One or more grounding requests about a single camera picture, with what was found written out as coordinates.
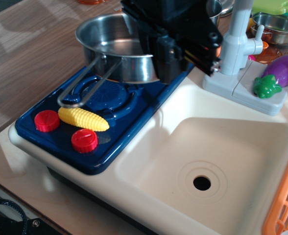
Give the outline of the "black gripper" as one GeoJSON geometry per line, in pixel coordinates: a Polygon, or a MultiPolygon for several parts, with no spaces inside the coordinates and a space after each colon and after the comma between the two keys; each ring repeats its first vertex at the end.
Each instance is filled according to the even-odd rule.
{"type": "Polygon", "coordinates": [[[144,54],[154,55],[160,82],[170,84],[192,63],[207,75],[219,70],[223,36],[206,13],[205,0],[123,0],[137,21],[144,54]]]}

